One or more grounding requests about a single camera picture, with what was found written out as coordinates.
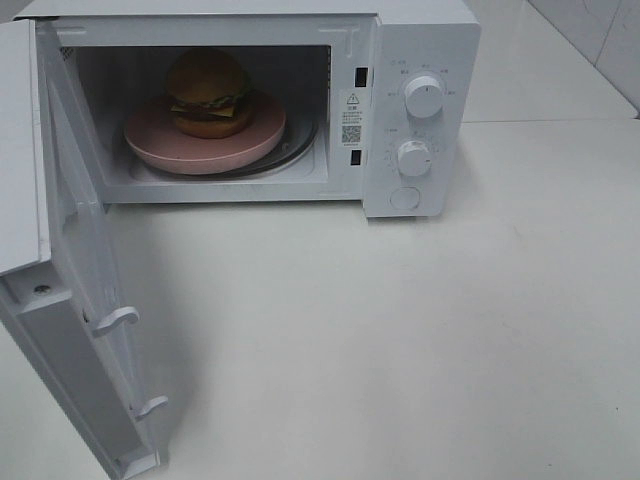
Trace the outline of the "round white door button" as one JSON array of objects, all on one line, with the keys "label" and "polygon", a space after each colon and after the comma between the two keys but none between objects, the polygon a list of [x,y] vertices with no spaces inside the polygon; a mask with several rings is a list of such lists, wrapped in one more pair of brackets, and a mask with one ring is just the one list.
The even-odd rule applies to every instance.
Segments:
[{"label": "round white door button", "polygon": [[421,200],[420,191],[414,187],[401,187],[390,195],[390,204],[397,210],[413,210]]}]

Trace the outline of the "burger with lettuce and cheese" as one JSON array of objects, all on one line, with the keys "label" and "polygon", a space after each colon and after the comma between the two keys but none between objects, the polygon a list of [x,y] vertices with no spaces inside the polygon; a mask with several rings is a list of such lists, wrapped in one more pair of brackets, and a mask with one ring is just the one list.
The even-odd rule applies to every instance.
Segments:
[{"label": "burger with lettuce and cheese", "polygon": [[165,90],[173,124],[192,137],[230,137],[253,116],[249,74],[218,49],[197,47],[179,56],[168,70]]}]

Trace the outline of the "pink round plate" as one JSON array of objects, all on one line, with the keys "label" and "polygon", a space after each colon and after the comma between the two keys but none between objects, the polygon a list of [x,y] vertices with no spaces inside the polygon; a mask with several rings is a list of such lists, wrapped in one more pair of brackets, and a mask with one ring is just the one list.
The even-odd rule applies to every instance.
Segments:
[{"label": "pink round plate", "polygon": [[282,139],[286,112],[257,91],[220,115],[180,112],[156,97],[126,122],[124,135],[136,155],[157,169],[185,175],[230,172],[271,152]]}]

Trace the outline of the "glass microwave turntable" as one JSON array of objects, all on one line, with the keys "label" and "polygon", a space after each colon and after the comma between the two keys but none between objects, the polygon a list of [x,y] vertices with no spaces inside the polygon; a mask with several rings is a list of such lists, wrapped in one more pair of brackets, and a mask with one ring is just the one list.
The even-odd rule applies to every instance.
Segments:
[{"label": "glass microwave turntable", "polygon": [[140,135],[126,131],[126,141],[144,164],[164,174],[187,178],[247,178],[278,171],[306,154],[317,124],[304,119],[280,129],[256,123],[224,139],[190,137],[172,127],[153,127]]}]

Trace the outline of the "lower white timer knob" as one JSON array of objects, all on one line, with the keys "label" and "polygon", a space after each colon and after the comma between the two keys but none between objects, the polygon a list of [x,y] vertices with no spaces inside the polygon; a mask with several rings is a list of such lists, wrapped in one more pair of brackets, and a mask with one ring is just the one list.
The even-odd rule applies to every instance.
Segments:
[{"label": "lower white timer knob", "polygon": [[397,161],[401,175],[418,177],[428,173],[431,167],[432,153],[425,142],[407,141],[398,148]]}]

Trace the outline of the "white warning label sticker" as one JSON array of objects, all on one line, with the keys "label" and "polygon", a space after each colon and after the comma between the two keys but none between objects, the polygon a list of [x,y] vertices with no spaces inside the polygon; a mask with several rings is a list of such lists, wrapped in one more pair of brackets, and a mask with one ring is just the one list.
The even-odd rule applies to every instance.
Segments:
[{"label": "white warning label sticker", "polygon": [[354,90],[340,92],[340,137],[344,146],[357,146],[364,135],[364,103]]}]

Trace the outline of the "white microwave oven body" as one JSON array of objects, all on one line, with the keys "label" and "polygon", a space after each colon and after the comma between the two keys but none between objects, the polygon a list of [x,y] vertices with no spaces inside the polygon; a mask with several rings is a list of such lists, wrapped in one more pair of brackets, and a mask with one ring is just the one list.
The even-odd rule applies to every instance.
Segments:
[{"label": "white microwave oven body", "polygon": [[[50,21],[76,54],[98,156],[89,164],[104,203],[358,200],[370,217],[433,216],[443,206],[481,28],[461,1],[33,1],[11,20]],[[287,125],[317,124],[294,163],[247,178],[187,178],[144,165],[123,132],[130,112],[163,89],[165,72],[191,47],[229,52],[256,90],[287,111]],[[418,119],[404,86],[421,73],[444,84],[442,109]],[[364,103],[357,146],[340,137],[340,92]],[[398,148],[422,141],[427,174],[398,169]],[[390,195],[421,200],[397,210]]]}]

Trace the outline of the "upper white power knob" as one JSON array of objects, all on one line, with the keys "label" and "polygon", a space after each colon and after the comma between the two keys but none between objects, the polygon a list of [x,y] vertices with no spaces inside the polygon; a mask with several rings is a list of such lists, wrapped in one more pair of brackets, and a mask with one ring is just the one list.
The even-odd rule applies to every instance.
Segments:
[{"label": "upper white power knob", "polygon": [[425,72],[409,79],[403,93],[406,110],[415,118],[432,117],[443,107],[444,84],[433,73]]}]

